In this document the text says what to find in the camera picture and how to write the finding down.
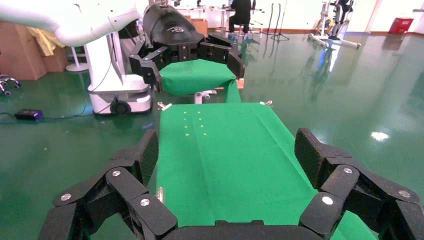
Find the red box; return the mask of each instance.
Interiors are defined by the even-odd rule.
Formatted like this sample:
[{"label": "red box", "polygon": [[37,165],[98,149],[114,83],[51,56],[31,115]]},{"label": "red box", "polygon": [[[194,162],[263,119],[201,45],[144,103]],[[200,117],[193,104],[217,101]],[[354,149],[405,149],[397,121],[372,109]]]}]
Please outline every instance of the red box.
[{"label": "red box", "polygon": [[402,17],[395,18],[388,33],[389,34],[406,34],[408,30],[410,29],[410,26],[413,20],[414,20],[413,18],[402,18]]}]

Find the green cloth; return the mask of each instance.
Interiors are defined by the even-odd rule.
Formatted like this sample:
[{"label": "green cloth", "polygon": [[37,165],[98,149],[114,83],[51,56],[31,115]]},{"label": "green cloth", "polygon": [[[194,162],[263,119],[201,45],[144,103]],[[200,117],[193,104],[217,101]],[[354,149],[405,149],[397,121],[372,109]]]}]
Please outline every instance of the green cloth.
[{"label": "green cloth", "polygon": [[[173,105],[161,113],[157,186],[179,227],[215,220],[297,225],[317,191],[294,142],[259,103]],[[347,212],[332,239],[375,238]]]},{"label": "green cloth", "polygon": [[227,104],[240,104],[242,102],[236,80],[224,83],[223,87],[225,90],[225,102]]},{"label": "green cloth", "polygon": [[173,95],[213,90],[236,79],[225,64],[201,59],[170,64],[160,74],[163,90]]}]

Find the table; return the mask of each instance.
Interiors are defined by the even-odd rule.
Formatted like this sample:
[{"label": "table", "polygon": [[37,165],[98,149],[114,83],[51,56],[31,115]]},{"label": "table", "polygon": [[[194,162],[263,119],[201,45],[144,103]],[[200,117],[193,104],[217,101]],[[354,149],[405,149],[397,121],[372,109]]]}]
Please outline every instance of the table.
[{"label": "table", "polygon": [[222,8],[204,8],[204,7],[194,7],[194,8],[185,8],[185,7],[176,7],[176,10],[185,10],[188,11],[188,14],[190,14],[190,11],[199,11],[199,18],[201,18],[201,12],[206,12],[206,11],[210,11],[210,12],[221,12],[221,25],[220,25],[220,32],[224,33],[225,32],[225,12],[231,12],[227,9],[222,9]]},{"label": "table", "polygon": [[[160,117],[157,187],[179,227],[215,220],[297,225],[317,191],[294,142],[273,110],[259,103],[172,105]],[[332,240],[359,239],[375,237],[346,212]]]}]

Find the glossy floor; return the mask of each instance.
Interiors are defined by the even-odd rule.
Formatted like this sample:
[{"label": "glossy floor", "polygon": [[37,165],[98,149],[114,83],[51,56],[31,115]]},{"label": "glossy floor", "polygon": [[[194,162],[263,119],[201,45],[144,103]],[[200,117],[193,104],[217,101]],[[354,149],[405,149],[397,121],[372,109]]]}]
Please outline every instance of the glossy floor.
[{"label": "glossy floor", "polygon": [[[370,170],[424,198],[424,38],[359,36],[360,50],[323,50],[303,34],[290,41],[256,35],[241,44],[247,65],[244,102],[273,101],[273,110],[295,134],[310,128],[324,143],[347,149]],[[25,81],[0,112],[40,109],[51,118],[85,114],[88,73],[54,73]],[[156,101],[191,103],[163,93]],[[222,102],[223,95],[206,102]],[[76,117],[13,123],[0,115],[0,239],[36,239],[56,193],[99,171],[109,157],[159,127],[159,113]],[[93,239],[132,239],[117,216]]]}]

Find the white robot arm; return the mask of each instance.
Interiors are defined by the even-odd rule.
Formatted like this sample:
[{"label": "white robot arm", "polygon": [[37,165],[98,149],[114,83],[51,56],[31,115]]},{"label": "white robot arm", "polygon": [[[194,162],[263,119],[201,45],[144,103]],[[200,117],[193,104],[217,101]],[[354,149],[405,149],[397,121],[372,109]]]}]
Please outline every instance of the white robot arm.
[{"label": "white robot arm", "polygon": [[0,20],[55,33],[78,47],[143,16],[148,0],[0,0]]}]

